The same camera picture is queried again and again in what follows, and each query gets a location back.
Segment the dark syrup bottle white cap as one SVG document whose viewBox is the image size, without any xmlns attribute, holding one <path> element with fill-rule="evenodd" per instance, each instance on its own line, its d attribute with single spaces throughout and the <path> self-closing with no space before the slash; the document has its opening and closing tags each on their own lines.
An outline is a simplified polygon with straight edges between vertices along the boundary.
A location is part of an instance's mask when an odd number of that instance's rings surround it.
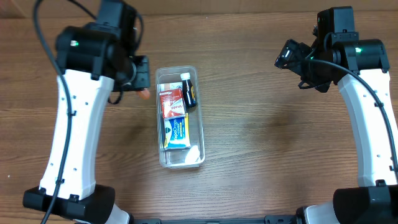
<svg viewBox="0 0 398 224">
<path fill-rule="evenodd" d="M 182 73 L 180 75 L 180 78 L 182 80 L 182 91 L 185 105 L 187 106 L 187 108 L 193 108 L 197 105 L 197 101 L 195 98 L 194 86 L 190 79 L 190 73 Z"/>
</svg>

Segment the blue yellow lozenge box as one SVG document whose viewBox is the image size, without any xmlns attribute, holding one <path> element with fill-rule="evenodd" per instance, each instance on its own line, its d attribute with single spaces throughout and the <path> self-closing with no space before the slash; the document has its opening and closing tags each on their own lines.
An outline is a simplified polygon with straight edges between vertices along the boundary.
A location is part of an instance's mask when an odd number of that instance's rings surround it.
<svg viewBox="0 0 398 224">
<path fill-rule="evenodd" d="M 185 114 L 184 117 L 164 120 L 164 130 L 164 148 L 166 150 L 190 147 L 188 114 Z"/>
</svg>

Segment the red white medicine box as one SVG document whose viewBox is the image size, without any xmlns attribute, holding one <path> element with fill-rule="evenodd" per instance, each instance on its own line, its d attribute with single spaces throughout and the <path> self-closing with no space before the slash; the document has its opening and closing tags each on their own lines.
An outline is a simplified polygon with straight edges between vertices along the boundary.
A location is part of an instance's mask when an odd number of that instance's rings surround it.
<svg viewBox="0 0 398 224">
<path fill-rule="evenodd" d="M 185 116 L 185 101 L 181 89 L 165 90 L 159 93 L 163 119 Z"/>
</svg>

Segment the orange tablet tube white cap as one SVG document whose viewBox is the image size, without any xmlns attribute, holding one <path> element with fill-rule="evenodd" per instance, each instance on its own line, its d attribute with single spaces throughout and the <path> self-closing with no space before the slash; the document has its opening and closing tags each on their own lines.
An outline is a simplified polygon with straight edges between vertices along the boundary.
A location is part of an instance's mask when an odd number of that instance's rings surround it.
<svg viewBox="0 0 398 224">
<path fill-rule="evenodd" d="M 143 100 L 148 100 L 150 98 L 150 91 L 146 88 L 141 91 L 137 91 L 136 93 Z"/>
</svg>

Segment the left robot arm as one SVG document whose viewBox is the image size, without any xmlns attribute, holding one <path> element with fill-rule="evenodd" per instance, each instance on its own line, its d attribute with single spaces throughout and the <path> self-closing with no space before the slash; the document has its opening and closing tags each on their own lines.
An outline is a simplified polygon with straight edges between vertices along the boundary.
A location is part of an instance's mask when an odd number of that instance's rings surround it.
<svg viewBox="0 0 398 224">
<path fill-rule="evenodd" d="M 103 113 L 113 92 L 150 87 L 149 60 L 137 55 L 142 16 L 124 1 L 103 1 L 93 20 L 68 26 L 51 49 L 33 18 L 35 31 L 57 73 L 58 108 L 49 161 L 40 184 L 26 190 L 23 206 L 77 223 L 133 223 L 115 202 L 112 187 L 95 180 Z"/>
</svg>

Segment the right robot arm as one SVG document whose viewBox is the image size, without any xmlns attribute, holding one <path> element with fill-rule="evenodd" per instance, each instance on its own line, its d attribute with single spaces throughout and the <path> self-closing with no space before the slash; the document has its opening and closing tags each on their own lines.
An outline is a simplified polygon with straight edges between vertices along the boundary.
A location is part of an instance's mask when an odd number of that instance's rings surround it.
<svg viewBox="0 0 398 224">
<path fill-rule="evenodd" d="M 298 209 L 288 222 L 396 223 L 397 124 L 386 48 L 379 39 L 359 38 L 350 6 L 319 12 L 313 34 L 312 45 L 289 39 L 275 65 L 299 75 L 301 89 L 338 87 L 354 134 L 358 186 Z"/>
</svg>

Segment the white blue plaster box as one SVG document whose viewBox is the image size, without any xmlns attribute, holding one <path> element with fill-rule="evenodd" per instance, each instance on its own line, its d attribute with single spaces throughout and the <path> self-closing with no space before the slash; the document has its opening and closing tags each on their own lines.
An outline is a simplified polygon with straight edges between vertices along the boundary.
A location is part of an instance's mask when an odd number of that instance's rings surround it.
<svg viewBox="0 0 398 224">
<path fill-rule="evenodd" d="M 169 91 L 174 89 L 182 89 L 182 82 L 173 82 L 173 83 L 161 83 L 158 85 L 159 91 Z"/>
</svg>

